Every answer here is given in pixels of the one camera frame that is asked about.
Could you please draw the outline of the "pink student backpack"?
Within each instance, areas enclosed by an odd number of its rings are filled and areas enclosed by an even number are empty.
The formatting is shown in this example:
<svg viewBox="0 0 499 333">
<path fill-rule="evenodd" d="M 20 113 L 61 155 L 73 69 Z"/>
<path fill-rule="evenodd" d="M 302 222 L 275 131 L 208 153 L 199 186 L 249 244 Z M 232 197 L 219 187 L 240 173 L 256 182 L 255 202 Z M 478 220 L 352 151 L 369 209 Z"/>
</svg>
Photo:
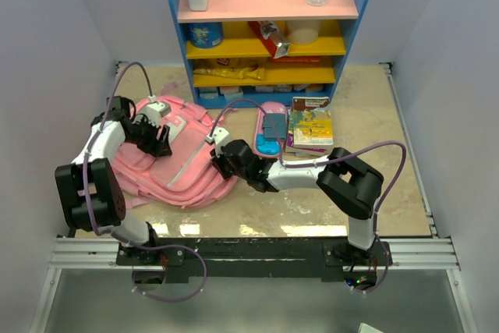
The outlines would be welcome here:
<svg viewBox="0 0 499 333">
<path fill-rule="evenodd" d="M 206 136 L 213 119 L 206 108 L 166 90 L 157 101 L 171 108 L 161 124 L 170 127 L 172 155 L 155 158 L 132 143 L 120 146 L 112 168 L 121 189 L 134 196 L 126 201 L 126 207 L 154 200 L 178 207 L 206 207 L 221 200 L 236 180 L 224 179 L 211 164 L 214 147 L 206 142 Z"/>
</svg>

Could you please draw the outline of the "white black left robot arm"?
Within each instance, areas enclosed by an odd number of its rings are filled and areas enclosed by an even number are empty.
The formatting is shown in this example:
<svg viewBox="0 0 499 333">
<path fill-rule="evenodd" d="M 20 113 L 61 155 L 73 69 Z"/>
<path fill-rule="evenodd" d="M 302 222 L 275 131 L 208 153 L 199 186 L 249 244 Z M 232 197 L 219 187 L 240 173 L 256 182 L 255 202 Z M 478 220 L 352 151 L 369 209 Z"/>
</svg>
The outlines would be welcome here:
<svg viewBox="0 0 499 333">
<path fill-rule="evenodd" d="M 107 99 L 107 108 L 91 123 L 80 154 L 55 170 L 55 182 L 66 224 L 72 230 L 110 234 L 127 257 L 143 264 L 166 264 L 152 225 L 129 216 L 126 200 L 111 166 L 124 143 L 154 158 L 172 154 L 168 126 L 161 120 L 169 105 L 150 97 L 142 108 L 122 96 Z"/>
</svg>

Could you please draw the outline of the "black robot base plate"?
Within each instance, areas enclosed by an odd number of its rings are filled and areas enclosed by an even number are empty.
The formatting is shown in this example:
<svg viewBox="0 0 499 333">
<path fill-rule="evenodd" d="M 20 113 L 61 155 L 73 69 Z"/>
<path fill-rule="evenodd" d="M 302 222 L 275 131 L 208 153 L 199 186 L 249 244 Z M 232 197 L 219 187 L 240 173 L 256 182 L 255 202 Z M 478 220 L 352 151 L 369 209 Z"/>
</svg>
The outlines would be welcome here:
<svg viewBox="0 0 499 333">
<path fill-rule="evenodd" d="M 116 263 L 158 268 L 169 283 L 192 277 L 315 278 L 373 286 L 377 271 L 393 264 L 390 246 L 359 250 L 345 237 L 160 238 L 156 251 L 119 246 Z"/>
</svg>

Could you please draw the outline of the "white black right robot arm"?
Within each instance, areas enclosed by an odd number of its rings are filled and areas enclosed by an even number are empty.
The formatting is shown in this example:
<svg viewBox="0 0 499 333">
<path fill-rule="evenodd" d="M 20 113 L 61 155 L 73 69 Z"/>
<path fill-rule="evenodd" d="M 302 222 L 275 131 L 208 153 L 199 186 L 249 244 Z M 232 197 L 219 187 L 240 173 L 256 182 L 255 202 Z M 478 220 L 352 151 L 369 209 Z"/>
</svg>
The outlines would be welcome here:
<svg viewBox="0 0 499 333">
<path fill-rule="evenodd" d="M 375 255 L 375 214 L 382 201 L 383 175 L 365 161 L 336 147 L 328 156 L 283 162 L 255 154 L 245 140 L 207 139 L 211 163 L 224 179 L 237 176 L 261 193 L 319 189 L 349 218 L 347 243 L 331 252 L 345 264 L 364 265 Z"/>
</svg>

